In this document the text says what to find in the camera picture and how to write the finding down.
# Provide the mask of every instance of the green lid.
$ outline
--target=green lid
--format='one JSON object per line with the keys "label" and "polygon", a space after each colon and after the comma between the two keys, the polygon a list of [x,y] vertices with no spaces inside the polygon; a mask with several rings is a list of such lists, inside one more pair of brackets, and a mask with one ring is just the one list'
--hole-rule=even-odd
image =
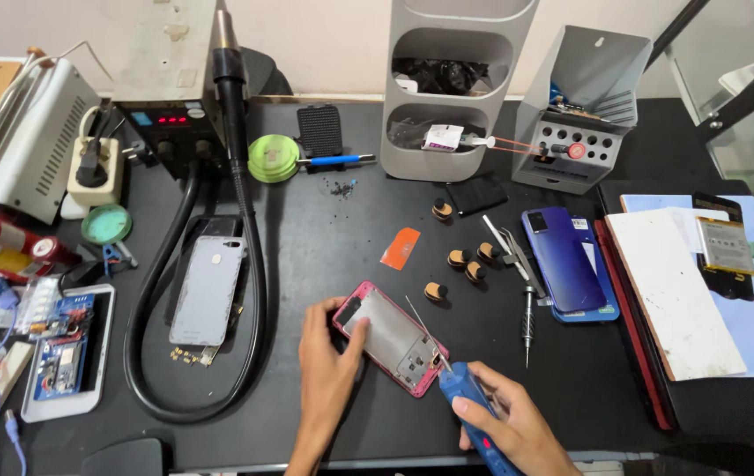
{"label": "green lid", "polygon": [[297,172],[297,159],[301,152],[297,143],[287,135],[263,135],[247,147],[247,169],[253,178],[274,184]]}
{"label": "green lid", "polygon": [[133,220],[120,205],[101,205],[89,212],[80,225],[80,232],[87,242],[96,245],[112,245],[124,240],[130,232]]}

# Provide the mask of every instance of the red digital display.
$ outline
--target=red digital display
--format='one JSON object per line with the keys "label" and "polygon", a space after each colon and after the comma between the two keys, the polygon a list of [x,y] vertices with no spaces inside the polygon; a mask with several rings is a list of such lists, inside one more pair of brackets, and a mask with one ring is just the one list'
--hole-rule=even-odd
{"label": "red digital display", "polygon": [[185,123],[186,122],[186,118],[185,117],[174,117],[174,116],[172,116],[172,117],[169,117],[169,118],[159,118],[159,119],[157,119],[157,122],[159,122],[160,124],[164,124],[164,123],[174,124],[174,123],[178,123],[178,122],[184,122]]}

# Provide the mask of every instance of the gray desk organizer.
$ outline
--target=gray desk organizer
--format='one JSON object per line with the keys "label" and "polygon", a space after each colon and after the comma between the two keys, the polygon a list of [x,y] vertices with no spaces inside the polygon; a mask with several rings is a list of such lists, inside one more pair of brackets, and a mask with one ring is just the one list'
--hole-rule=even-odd
{"label": "gray desk organizer", "polygon": [[[485,146],[435,152],[394,145],[388,132],[404,119],[477,126],[491,134],[539,0],[392,0],[380,163],[401,179],[453,182],[479,168]],[[487,63],[492,92],[466,97],[412,93],[391,73],[394,58]]]}
{"label": "gray desk organizer", "polygon": [[[564,26],[517,111],[515,140],[540,147],[585,146],[583,157],[516,154],[512,179],[582,195],[613,167],[620,143],[638,122],[636,87],[653,50],[649,38]],[[550,83],[591,119],[548,110]]]}

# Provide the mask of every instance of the phone battery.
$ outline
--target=phone battery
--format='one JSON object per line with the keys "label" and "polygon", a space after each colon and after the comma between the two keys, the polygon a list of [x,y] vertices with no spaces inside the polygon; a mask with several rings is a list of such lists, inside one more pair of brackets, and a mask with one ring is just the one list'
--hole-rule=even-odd
{"label": "phone battery", "polygon": [[754,276],[752,251],[744,224],[697,217],[706,269],[720,269]]}

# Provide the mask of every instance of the pink phone frame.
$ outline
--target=pink phone frame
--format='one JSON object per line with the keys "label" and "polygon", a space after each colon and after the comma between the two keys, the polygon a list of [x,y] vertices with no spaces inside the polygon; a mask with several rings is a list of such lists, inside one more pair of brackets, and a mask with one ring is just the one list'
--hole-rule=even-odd
{"label": "pink phone frame", "polygon": [[[345,299],[345,302],[339,307],[339,309],[333,315],[333,326],[336,329],[338,329],[342,333],[342,335],[344,335],[345,337],[347,337],[348,339],[350,339],[350,335],[347,332],[345,332],[344,326],[341,325],[341,323],[338,320],[339,319],[339,315],[342,313],[342,311],[345,310],[345,308],[347,308],[347,305],[350,303],[350,298],[364,299],[365,296],[369,292],[371,292],[371,290],[375,290],[378,293],[380,293],[381,295],[383,295],[383,298],[386,298],[389,302],[391,302],[394,305],[394,307],[397,308],[398,311],[403,312],[403,315],[406,316],[407,319],[411,320],[412,323],[415,325],[415,327],[417,327],[422,332],[424,332],[424,328],[421,327],[421,324],[419,324],[415,319],[411,318],[409,316],[409,314],[407,314],[403,309],[401,309],[400,306],[398,306],[396,303],[394,303],[394,301],[392,299],[390,299],[388,296],[386,296],[384,292],[382,292],[378,287],[374,286],[374,284],[371,283],[371,281],[365,280],[365,281],[362,281],[359,284],[359,286],[357,286],[357,289],[354,290],[353,293],[349,297],[347,297],[347,299]],[[435,341],[435,343],[438,346],[438,349],[441,352],[442,356],[444,356],[444,358],[448,358],[449,357],[449,352],[447,351],[447,349],[444,346],[441,345],[441,342],[436,341],[435,338],[433,338],[433,341]],[[433,380],[435,380],[435,378],[438,375],[438,373],[441,372],[441,369],[445,366],[444,362],[439,362],[438,365],[435,368],[429,369],[424,374],[424,376],[421,378],[421,380],[419,380],[416,383],[416,386],[415,386],[415,388],[413,390],[409,390],[408,388],[406,388],[406,386],[397,377],[394,376],[393,373],[391,373],[391,371],[389,371],[381,362],[378,362],[377,359],[374,358],[374,356],[372,356],[370,352],[365,351],[365,354],[368,355],[368,358],[370,358],[372,362],[374,362],[377,365],[379,365],[380,368],[382,368],[383,372],[385,372],[387,375],[389,375],[392,380],[394,380],[395,382],[397,382],[397,384],[399,384],[401,386],[401,388],[403,388],[404,390],[406,390],[407,392],[409,392],[415,398],[421,398],[427,392],[427,389],[429,388],[430,384],[433,383]]]}

